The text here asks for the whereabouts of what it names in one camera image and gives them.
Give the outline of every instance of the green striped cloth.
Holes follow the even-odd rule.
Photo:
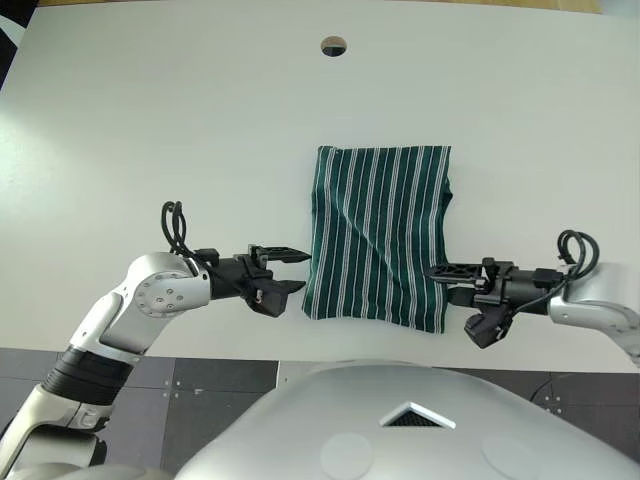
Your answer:
[[[450,147],[320,147],[312,193],[313,319],[384,320],[442,333],[447,305],[427,269],[446,261]]]

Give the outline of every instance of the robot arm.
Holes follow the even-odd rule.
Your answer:
[[[574,261],[568,241],[574,239],[580,257]],[[591,259],[586,262],[587,245]],[[598,263],[599,249],[590,236],[567,230],[558,239],[564,271],[520,270],[512,262],[483,259],[481,264],[443,264],[429,277],[449,289],[449,302],[472,307],[465,332],[480,348],[508,333],[520,312],[549,315],[554,323],[599,330],[640,367],[640,272],[622,265]]]
[[[125,280],[93,305],[2,436],[0,478],[48,461],[88,466],[97,447],[93,433],[107,423],[136,363],[181,313],[240,296],[254,311],[277,317],[288,295],[305,285],[274,280],[267,262],[301,262],[310,258],[306,253],[250,246],[247,254],[221,259],[214,249],[191,251],[180,202],[165,204],[163,220],[169,214],[173,234],[167,222],[163,231],[172,252],[136,259]],[[52,429],[64,434],[52,435]]]

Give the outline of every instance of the black cable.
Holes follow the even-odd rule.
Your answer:
[[[569,251],[569,240],[571,239],[575,240],[580,251],[577,262],[574,260],[571,252]],[[591,247],[591,259],[585,267],[584,263],[587,257],[586,244],[589,244],[589,246]],[[558,258],[563,260],[567,265],[570,265],[569,271],[565,274],[563,280],[558,285],[556,285],[544,295],[523,305],[520,305],[513,311],[512,316],[515,316],[518,313],[533,307],[534,305],[549,300],[551,297],[562,291],[562,289],[568,286],[571,282],[585,277],[593,271],[593,269],[598,264],[598,260],[600,259],[600,247],[598,247],[598,243],[593,239],[592,236],[587,235],[584,232],[565,230],[558,236],[557,245],[559,253]]]
[[[199,258],[197,253],[187,247],[187,244],[185,243],[187,238],[187,220],[182,213],[182,202],[165,202],[162,206],[160,225],[162,227],[164,238],[167,239],[167,243],[169,243],[169,246],[171,247],[169,249],[170,253],[175,253],[176,255],[196,260],[205,268],[205,270],[207,270],[211,277],[217,278],[218,280],[226,283],[237,291],[240,296],[245,296],[244,290],[236,285],[235,282],[226,278],[208,262]]]
[[[556,380],[561,380],[563,378],[567,378],[567,377],[571,377],[575,375],[575,373],[565,373],[564,375],[558,375],[557,377],[553,378],[549,378],[548,380],[545,380],[544,382],[542,382],[542,384],[536,388],[533,393],[531,394],[531,397],[529,397],[529,401],[533,402],[535,400],[535,398],[538,396],[538,394],[540,393],[540,391],[546,387],[547,385],[549,385],[550,383],[556,381]]]

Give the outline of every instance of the white table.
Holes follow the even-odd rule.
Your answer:
[[[345,55],[321,54],[328,35]],[[308,250],[321,144],[452,145],[452,261],[554,266],[574,227],[640,267],[638,39],[635,19],[422,2],[39,9],[0,93],[0,346],[64,348],[131,260],[166,248],[168,199],[194,248]],[[633,371],[604,336],[545,317],[481,351],[462,331],[471,310],[429,336],[310,321],[301,297],[279,319],[217,302],[150,353]]]

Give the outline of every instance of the dark floor tile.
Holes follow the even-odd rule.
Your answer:
[[[0,432],[18,412],[39,382],[15,378],[0,378]]]
[[[0,377],[44,380],[57,358],[57,352],[0,348]]]
[[[638,406],[558,405],[552,411],[581,430],[640,461]]]
[[[173,388],[216,392],[268,392],[276,386],[278,362],[176,359]]]
[[[123,388],[98,434],[107,443],[107,463],[159,468],[168,409],[168,391]]]
[[[142,357],[129,375],[127,387],[171,388],[175,358]]]
[[[548,372],[470,368],[450,368],[449,370],[487,380],[537,404],[546,404],[551,399],[551,376]]]
[[[565,405],[638,405],[640,376],[633,373],[552,373],[554,401]]]
[[[176,473],[242,415],[262,393],[174,392],[169,404],[162,468]]]

